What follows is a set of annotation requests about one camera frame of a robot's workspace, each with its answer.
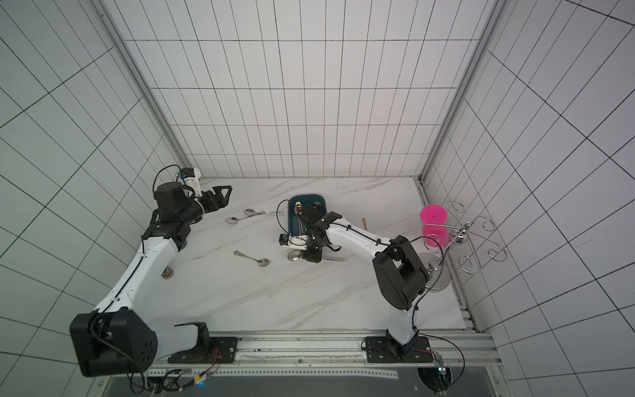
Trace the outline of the teal plastic storage box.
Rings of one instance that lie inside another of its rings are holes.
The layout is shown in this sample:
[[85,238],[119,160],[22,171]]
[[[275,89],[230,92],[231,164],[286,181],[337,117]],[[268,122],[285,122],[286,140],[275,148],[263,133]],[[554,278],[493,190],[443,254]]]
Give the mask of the teal plastic storage box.
[[307,234],[306,221],[317,222],[327,214],[326,200],[322,195],[295,195],[288,203],[288,231],[292,236]]

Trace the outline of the silver matte round spoon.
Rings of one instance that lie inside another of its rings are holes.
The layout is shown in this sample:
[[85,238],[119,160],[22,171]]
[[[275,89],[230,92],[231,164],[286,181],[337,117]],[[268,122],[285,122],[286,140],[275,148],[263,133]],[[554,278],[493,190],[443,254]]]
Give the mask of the silver matte round spoon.
[[305,256],[304,253],[305,253],[305,251],[300,251],[300,250],[290,251],[288,253],[288,255],[287,255],[287,259],[289,261],[304,260],[304,261],[308,261],[308,262],[311,262],[311,263],[319,263],[321,261],[337,261],[337,262],[345,261],[345,259],[343,259],[343,258],[324,256],[322,254],[320,254],[319,256],[317,256],[317,255]]

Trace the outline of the silver spoon with printed handle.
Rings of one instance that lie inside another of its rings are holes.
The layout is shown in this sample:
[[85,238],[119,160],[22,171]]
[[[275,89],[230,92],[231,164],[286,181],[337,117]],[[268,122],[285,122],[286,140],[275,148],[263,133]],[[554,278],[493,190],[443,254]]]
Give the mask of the silver spoon with printed handle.
[[284,211],[256,211],[253,208],[245,208],[243,210],[244,215],[248,217],[259,216],[259,215],[284,215]]

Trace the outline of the small ornate silver spoon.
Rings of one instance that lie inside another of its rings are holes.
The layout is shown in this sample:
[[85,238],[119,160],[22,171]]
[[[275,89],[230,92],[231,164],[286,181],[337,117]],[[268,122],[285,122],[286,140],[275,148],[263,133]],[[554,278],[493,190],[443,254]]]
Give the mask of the small ornate silver spoon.
[[244,254],[244,253],[242,253],[240,251],[234,251],[233,255],[241,257],[241,258],[246,258],[246,259],[251,260],[251,261],[254,261],[260,267],[265,267],[265,266],[268,266],[270,264],[270,260],[267,259],[267,258],[254,258],[254,257],[248,256],[247,254]]

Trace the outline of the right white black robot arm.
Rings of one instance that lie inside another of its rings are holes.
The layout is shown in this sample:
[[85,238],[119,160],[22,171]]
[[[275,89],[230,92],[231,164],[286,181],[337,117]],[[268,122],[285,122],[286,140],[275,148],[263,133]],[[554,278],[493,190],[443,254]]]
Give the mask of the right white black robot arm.
[[397,236],[382,238],[352,226],[340,214],[310,215],[296,213],[304,227],[303,258],[322,261],[322,250],[342,248],[372,265],[381,295],[391,306],[390,323],[384,337],[364,340],[369,362],[432,362],[423,351],[426,345],[419,339],[415,324],[416,301],[422,297],[428,283],[428,270],[411,242]]

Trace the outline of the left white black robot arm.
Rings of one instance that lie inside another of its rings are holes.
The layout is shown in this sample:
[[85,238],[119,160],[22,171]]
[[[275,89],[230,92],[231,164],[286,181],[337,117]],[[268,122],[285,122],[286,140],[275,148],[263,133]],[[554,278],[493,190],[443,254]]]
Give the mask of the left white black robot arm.
[[130,266],[92,312],[76,315],[69,326],[84,376],[143,374],[158,359],[203,362],[211,357],[204,322],[156,331],[147,324],[147,308],[155,288],[168,278],[170,263],[185,248],[192,225],[228,206],[232,191],[229,185],[203,191],[195,178],[155,190],[157,208]]

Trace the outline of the small brown spice jar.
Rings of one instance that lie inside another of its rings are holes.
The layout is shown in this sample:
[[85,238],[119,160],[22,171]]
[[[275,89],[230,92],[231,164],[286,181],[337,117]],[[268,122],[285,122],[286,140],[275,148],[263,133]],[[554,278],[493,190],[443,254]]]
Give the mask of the small brown spice jar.
[[163,272],[162,272],[162,274],[161,274],[161,277],[162,277],[164,280],[169,280],[170,278],[172,278],[172,277],[173,277],[173,275],[174,275],[174,271],[173,271],[173,269],[172,269],[172,268],[170,268],[169,266],[167,266],[167,267],[163,270]]

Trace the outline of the pink plastic cup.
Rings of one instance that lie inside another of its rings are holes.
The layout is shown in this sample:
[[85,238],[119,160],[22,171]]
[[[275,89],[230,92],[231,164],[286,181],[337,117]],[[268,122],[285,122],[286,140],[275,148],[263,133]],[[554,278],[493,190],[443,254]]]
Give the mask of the pink plastic cup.
[[420,212],[420,221],[423,223],[422,234],[430,237],[426,244],[430,247],[445,246],[448,242],[448,229],[445,226],[447,212],[440,205],[430,204]]

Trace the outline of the aluminium mounting rail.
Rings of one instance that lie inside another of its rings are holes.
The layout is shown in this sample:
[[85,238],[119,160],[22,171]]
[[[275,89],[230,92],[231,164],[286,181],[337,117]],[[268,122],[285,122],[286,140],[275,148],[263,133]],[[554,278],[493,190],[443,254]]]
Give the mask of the aluminium mounting rail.
[[175,377],[187,382],[197,376],[369,376],[397,378],[400,368],[422,368],[432,375],[445,367],[452,380],[483,368],[490,381],[506,377],[492,337],[466,330],[427,331],[402,357],[391,353],[383,332],[212,332],[202,359],[186,353],[160,358],[145,371],[150,380]]

